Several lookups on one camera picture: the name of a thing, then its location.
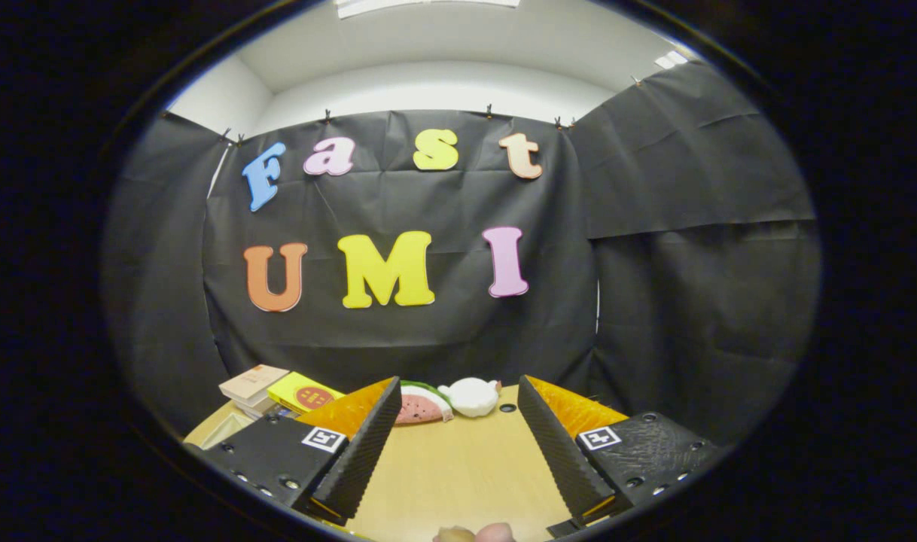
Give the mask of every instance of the letter u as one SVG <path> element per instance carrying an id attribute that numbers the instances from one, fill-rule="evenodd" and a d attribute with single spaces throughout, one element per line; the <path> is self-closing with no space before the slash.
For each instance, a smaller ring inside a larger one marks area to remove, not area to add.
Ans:
<path id="1" fill-rule="evenodd" d="M 245 250 L 248 261 L 248 297 L 265 312 L 291 311 L 301 299 L 301 257 L 308 251 L 304 243 L 281 245 L 284 257 L 284 291 L 276 294 L 268 288 L 268 260 L 275 254 L 271 247 L 250 247 Z"/>

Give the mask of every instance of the letter m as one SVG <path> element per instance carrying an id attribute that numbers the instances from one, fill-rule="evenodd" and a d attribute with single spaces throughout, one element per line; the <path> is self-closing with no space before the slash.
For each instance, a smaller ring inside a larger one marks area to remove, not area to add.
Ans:
<path id="1" fill-rule="evenodd" d="M 369 236 L 342 237 L 338 249 L 345 253 L 348 268 L 348 295 L 342 299 L 342 304 L 349 309 L 372 306 L 372 297 L 365 293 L 365 282 L 368 282 L 379 303 L 388 305 L 397 282 L 397 304 L 430 305 L 435 300 L 425 274 L 425 248 L 430 244 L 431 236 L 425 231 L 406 231 L 395 240 L 386 261 Z"/>

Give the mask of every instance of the foam letter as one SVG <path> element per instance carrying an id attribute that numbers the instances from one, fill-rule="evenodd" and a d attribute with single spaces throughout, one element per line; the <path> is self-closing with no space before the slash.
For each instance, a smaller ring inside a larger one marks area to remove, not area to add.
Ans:
<path id="1" fill-rule="evenodd" d="M 395 302 L 402 306 L 430 305 L 435 294 L 428 289 L 425 275 L 425 247 L 431 236 L 425 231 L 406 231 L 395 240 L 388 261 L 375 248 L 369 236 L 347 236 L 338 240 L 338 249 L 345 253 L 348 268 L 348 295 L 342 304 L 349 309 L 372 306 L 372 297 L 365 293 L 368 282 L 375 298 L 382 305 L 399 284 Z"/>
<path id="2" fill-rule="evenodd" d="M 525 138 L 525 134 L 513 134 L 499 140 L 499 147 L 509 151 L 509 168 L 520 178 L 537 178 L 542 175 L 542 166 L 533 164 L 529 152 L 538 152 L 538 143 Z"/>
<path id="3" fill-rule="evenodd" d="M 415 138 L 413 154 L 418 169 L 448 169 L 459 163 L 459 153 L 452 145 L 459 143 L 452 130 L 425 130 Z"/>
<path id="4" fill-rule="evenodd" d="M 245 250 L 248 261 L 248 297 L 262 311 L 291 311 L 301 299 L 301 257 L 308 251 L 304 243 L 281 245 L 284 257 L 284 292 L 275 294 L 268 289 L 268 260 L 275 254 L 271 247 L 250 247 Z"/>
<path id="5" fill-rule="evenodd" d="M 275 143 L 241 171 L 241 175 L 248 178 L 248 187 L 251 188 L 251 212 L 261 209 L 277 194 L 277 186 L 272 186 L 270 181 L 275 181 L 281 175 L 281 165 L 276 157 L 280 157 L 284 151 L 283 143 Z"/>
<path id="6" fill-rule="evenodd" d="M 352 151 L 355 142 L 347 137 L 333 137 L 318 142 L 315 153 L 304 161 L 304 172 L 308 175 L 345 175 L 352 171 Z"/>
<path id="7" fill-rule="evenodd" d="M 518 227 L 492 227 L 482 232 L 482 237 L 492 245 L 492 268 L 495 282 L 489 287 L 492 297 L 511 297 L 529 291 L 529 283 L 522 280 L 518 263 Z"/>

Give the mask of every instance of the letter f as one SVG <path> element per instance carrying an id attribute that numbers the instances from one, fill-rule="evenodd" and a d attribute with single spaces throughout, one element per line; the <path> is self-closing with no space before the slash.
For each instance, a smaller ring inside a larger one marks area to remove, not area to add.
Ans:
<path id="1" fill-rule="evenodd" d="M 275 143 L 241 171 L 241 175 L 248 178 L 248 187 L 251 188 L 251 212 L 261 209 L 277 194 L 277 186 L 272 186 L 270 182 L 281 175 L 281 164 L 276 157 L 280 157 L 284 151 L 283 143 Z"/>

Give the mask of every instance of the pink letter i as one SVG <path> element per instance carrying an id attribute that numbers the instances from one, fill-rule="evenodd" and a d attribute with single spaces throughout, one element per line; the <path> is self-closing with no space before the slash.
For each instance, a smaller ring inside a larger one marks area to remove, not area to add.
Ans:
<path id="1" fill-rule="evenodd" d="M 492 227 L 482 237 L 492 245 L 492 268 L 495 282 L 489 287 L 492 297 L 511 297 L 529 291 L 529 283 L 519 273 L 517 241 L 522 236 L 518 227 Z"/>

